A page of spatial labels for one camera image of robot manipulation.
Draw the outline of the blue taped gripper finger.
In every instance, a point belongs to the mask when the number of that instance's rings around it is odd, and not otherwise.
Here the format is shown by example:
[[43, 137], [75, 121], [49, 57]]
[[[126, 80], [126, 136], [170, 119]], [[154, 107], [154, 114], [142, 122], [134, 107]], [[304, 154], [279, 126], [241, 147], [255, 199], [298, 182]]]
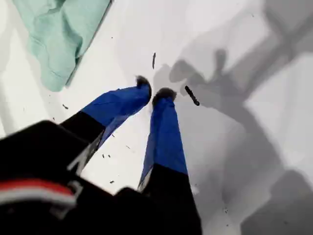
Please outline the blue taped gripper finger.
[[151, 203], [156, 232], [163, 235], [202, 234], [192, 194], [174, 100], [176, 92], [160, 89], [152, 100], [139, 190]]
[[103, 93], [61, 126], [98, 149], [127, 118], [149, 103], [151, 95], [149, 81], [137, 76], [135, 86]]

